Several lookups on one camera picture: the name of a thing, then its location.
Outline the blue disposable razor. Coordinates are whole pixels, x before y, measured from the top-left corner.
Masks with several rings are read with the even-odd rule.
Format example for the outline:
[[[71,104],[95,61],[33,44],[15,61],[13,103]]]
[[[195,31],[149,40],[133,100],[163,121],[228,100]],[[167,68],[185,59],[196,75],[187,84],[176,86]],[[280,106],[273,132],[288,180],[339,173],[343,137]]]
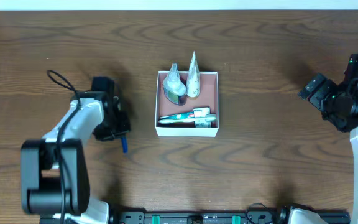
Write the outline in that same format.
[[[121,136],[122,151],[124,154],[128,152],[127,139],[125,135]]]

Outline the clear spray bottle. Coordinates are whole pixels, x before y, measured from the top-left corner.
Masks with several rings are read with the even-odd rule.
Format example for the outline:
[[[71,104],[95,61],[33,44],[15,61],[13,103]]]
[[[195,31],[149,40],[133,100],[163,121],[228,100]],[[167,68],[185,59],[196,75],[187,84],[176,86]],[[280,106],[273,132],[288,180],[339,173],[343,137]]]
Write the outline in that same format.
[[[163,80],[165,97],[175,105],[186,103],[186,86],[180,79],[178,65],[173,63],[167,77]]]

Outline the red teal toothpaste tube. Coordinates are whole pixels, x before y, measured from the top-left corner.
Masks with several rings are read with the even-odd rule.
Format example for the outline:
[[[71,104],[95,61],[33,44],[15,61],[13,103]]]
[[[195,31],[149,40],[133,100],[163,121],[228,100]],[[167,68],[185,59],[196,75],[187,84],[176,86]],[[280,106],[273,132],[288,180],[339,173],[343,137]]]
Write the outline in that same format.
[[[186,113],[180,113],[180,114],[173,114],[168,116],[161,116],[160,119],[186,119],[186,118],[203,118],[206,115],[209,115],[211,113],[211,109],[209,107],[204,108],[195,108],[192,111],[186,112]]]

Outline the white cream tube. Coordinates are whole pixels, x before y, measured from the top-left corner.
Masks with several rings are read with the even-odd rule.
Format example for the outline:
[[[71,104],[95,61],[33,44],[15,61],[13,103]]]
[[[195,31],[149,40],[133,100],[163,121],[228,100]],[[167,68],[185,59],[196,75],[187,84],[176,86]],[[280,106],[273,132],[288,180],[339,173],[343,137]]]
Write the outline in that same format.
[[[200,94],[200,90],[201,90],[200,71],[198,68],[198,61],[195,52],[193,52],[189,70],[188,70],[188,76],[186,79],[186,89],[187,89],[186,94],[190,98],[196,98]]]

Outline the green white toothbrush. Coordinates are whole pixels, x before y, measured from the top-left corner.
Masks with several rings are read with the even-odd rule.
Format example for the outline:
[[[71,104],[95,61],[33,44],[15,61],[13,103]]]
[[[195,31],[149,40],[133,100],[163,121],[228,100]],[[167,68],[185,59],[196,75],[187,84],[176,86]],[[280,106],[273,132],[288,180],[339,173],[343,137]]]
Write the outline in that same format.
[[[173,123],[194,123],[196,121],[215,121],[217,116],[215,114],[209,114],[200,118],[185,118],[185,119],[160,119],[159,124],[173,124]]]

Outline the green soap packet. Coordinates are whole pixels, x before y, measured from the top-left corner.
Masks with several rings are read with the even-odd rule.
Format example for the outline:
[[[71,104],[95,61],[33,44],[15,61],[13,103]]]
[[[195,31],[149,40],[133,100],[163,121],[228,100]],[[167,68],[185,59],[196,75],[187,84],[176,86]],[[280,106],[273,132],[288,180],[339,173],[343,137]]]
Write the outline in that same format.
[[[207,120],[195,121],[196,128],[212,128],[211,122]]]

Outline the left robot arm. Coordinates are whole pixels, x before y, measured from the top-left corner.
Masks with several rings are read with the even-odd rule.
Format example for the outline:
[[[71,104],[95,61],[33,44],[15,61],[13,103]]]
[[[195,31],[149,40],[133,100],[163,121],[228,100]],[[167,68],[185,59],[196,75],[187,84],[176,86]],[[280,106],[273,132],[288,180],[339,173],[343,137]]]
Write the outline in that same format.
[[[41,223],[109,223],[109,204],[90,195],[84,148],[91,137],[121,141],[128,151],[127,113],[114,80],[94,77],[88,91],[75,91],[62,120],[39,140],[21,147],[21,202]]]

